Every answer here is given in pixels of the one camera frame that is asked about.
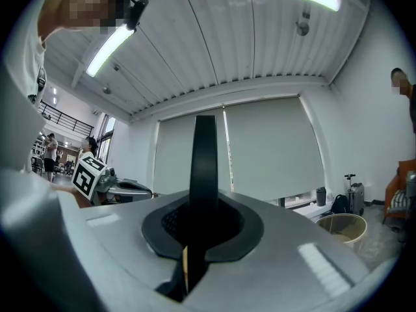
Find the trash can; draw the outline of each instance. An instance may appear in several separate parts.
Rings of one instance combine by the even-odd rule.
[[[355,214],[334,214],[322,217],[317,224],[342,242],[359,252],[367,233],[367,222]]]
[[[326,189],[325,187],[317,188],[317,206],[323,207],[326,204]]]

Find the roller blind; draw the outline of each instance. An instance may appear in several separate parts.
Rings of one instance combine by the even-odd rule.
[[[155,192],[170,194],[189,189],[192,143],[197,115],[216,116],[218,186],[220,189],[231,189],[224,116],[222,109],[214,109],[161,122],[156,147]]]
[[[324,186],[317,140],[296,97],[226,107],[234,191],[260,200]]]

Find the backpack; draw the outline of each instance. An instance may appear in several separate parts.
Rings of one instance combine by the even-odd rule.
[[[348,198],[345,195],[338,194],[333,202],[331,211],[334,214],[351,213]]]

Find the orange chair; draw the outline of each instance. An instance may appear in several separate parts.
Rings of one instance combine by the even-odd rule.
[[[392,201],[394,197],[397,197],[396,194],[405,193],[406,176],[409,171],[416,171],[416,159],[412,159],[410,161],[399,162],[398,167],[399,167],[399,174],[396,175],[392,181],[390,181],[390,184],[388,184],[387,188],[385,189],[383,223],[387,217],[395,217],[395,218],[406,217],[405,211],[399,211],[399,212],[394,211]]]

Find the railing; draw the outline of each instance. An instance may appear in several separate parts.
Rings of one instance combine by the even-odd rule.
[[[66,127],[71,131],[84,135],[85,137],[89,137],[91,135],[91,131],[93,129],[92,126],[60,112],[51,105],[46,104],[44,101],[40,102],[38,111],[51,122]]]

